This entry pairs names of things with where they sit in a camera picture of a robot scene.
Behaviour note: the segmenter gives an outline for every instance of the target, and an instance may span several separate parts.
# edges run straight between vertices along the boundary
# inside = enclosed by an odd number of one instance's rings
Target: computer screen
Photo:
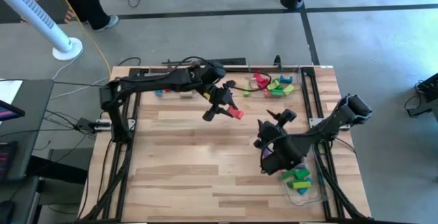
[[[23,110],[7,104],[4,101],[0,101],[0,121],[15,119],[24,115],[25,112]]]

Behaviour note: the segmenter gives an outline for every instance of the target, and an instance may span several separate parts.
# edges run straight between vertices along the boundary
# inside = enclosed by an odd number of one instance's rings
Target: person
[[[67,0],[82,23],[89,23],[94,31],[100,32],[118,22],[116,15],[108,16],[99,0]]]

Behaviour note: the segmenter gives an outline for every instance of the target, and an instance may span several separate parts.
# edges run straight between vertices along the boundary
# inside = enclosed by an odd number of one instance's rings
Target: yellow cable
[[[108,73],[109,73],[109,79],[111,79],[111,67],[110,64],[107,61],[107,58],[105,57],[105,55],[103,54],[103,52],[101,51],[101,49],[99,48],[98,44],[93,40],[93,38],[91,38],[91,36],[87,33],[87,31],[85,30],[85,28],[83,27],[81,21],[79,21],[79,17],[77,16],[75,10],[73,9],[73,7],[70,5],[70,3],[65,0],[65,2],[67,3],[67,5],[70,7],[70,9],[73,11],[73,13],[76,16],[77,22],[79,23],[79,25],[81,26],[82,32],[91,40],[91,42],[94,44],[94,46],[96,47],[97,51],[101,54],[103,61],[105,62],[105,64],[107,65],[108,68]]]

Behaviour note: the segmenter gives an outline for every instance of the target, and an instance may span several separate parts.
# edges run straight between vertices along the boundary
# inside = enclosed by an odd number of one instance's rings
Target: blue block
[[[313,180],[311,178],[307,178],[306,179],[308,182],[313,183]],[[307,192],[308,188],[303,188],[303,189],[298,189],[298,193],[300,193],[301,195],[305,194]]]
[[[157,97],[162,97],[162,96],[163,96],[163,90],[156,90],[156,91],[155,91],[155,95],[156,95]]]
[[[305,169],[306,168],[306,164],[304,162],[301,162],[300,164],[295,166],[295,169]]]
[[[282,84],[292,84],[292,80],[293,80],[292,76],[290,76],[288,79],[283,76],[280,76],[280,83]]]

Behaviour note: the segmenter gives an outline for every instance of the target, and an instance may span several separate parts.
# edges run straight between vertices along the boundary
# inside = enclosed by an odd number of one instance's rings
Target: gray floor
[[[308,8],[360,5],[407,5],[438,0],[305,0]],[[193,12],[281,8],[278,0],[142,0],[136,9],[125,0],[101,0],[111,14]],[[410,119],[403,110],[412,86],[438,72],[438,10],[309,14],[321,64],[334,65],[341,91],[361,95],[374,110],[372,119],[355,127],[353,140],[373,217],[378,220],[435,223],[438,199],[438,124],[431,115]],[[62,25],[84,43],[83,55],[58,80],[92,83],[107,77],[106,67],[75,23]],[[0,77],[53,77],[64,65],[51,46],[27,25],[0,25]],[[138,56],[142,64],[205,58],[246,57],[251,64],[311,64],[298,14],[210,16],[123,20],[113,29],[91,33],[111,65]],[[56,86],[53,95],[77,89]],[[52,111],[95,119],[99,96],[94,88],[54,99]],[[80,139],[74,132],[41,133],[37,147],[67,149]],[[92,147],[86,140],[81,147]],[[35,154],[46,156],[48,150]],[[77,211],[77,206],[54,206]],[[41,223],[71,220],[42,213]]]

